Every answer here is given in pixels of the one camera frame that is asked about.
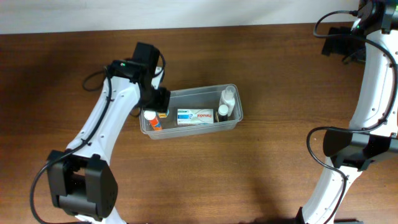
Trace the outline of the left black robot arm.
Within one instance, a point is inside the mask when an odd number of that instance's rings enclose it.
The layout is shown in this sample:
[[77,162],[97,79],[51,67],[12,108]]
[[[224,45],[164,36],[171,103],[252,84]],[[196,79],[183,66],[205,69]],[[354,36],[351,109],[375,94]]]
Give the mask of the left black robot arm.
[[160,50],[142,42],[131,58],[105,66],[101,95],[85,125],[64,151],[49,154],[43,169],[54,207],[79,223],[123,223],[109,163],[132,110],[167,111],[170,91],[160,86],[164,68]]

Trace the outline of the dark bottle white cap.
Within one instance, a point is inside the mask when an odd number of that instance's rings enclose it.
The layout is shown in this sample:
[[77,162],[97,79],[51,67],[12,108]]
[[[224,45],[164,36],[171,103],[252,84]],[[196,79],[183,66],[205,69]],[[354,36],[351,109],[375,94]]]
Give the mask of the dark bottle white cap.
[[215,120],[217,123],[224,122],[228,120],[228,106],[220,105],[218,111],[215,113]]

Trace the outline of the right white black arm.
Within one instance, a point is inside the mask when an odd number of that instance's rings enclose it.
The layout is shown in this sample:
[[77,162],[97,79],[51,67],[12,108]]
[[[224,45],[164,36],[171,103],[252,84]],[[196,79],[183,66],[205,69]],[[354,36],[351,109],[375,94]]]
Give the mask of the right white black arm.
[[360,1],[348,11],[352,27],[332,27],[324,55],[341,54],[343,62],[365,64],[361,91],[347,129],[321,126],[324,161],[320,180],[295,223],[334,223],[336,211],[352,183],[371,164],[397,155],[397,1]]

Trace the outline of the white blue medicine box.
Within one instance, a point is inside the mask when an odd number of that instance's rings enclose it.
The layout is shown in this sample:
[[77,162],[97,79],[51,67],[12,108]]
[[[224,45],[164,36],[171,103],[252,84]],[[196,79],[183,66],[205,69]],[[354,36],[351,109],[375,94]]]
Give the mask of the white blue medicine box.
[[177,124],[178,125],[201,125],[213,124],[213,109],[178,109]]

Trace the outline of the gold lid balm jar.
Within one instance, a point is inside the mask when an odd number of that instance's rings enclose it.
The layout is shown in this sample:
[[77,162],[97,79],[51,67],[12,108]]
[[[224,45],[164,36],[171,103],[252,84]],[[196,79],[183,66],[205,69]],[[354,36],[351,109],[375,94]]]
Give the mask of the gold lid balm jar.
[[166,118],[169,115],[169,110],[166,112],[158,112],[157,115],[159,118]]

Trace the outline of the white spray bottle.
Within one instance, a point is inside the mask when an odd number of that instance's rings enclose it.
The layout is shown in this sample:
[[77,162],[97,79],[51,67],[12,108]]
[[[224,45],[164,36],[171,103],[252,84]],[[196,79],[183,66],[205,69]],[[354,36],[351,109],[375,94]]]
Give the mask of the white spray bottle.
[[234,98],[236,93],[236,89],[234,86],[230,85],[227,86],[222,92],[221,92],[221,98],[219,105],[226,105],[228,107],[228,116],[231,116],[234,106],[236,104],[236,100]]

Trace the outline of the orange bottle white cap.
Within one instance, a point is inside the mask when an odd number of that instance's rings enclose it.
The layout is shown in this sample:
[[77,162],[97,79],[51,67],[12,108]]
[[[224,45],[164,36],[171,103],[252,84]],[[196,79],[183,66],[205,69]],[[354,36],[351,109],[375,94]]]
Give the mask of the orange bottle white cap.
[[162,130],[162,125],[157,117],[157,113],[155,111],[145,110],[144,118],[150,123],[154,131]]

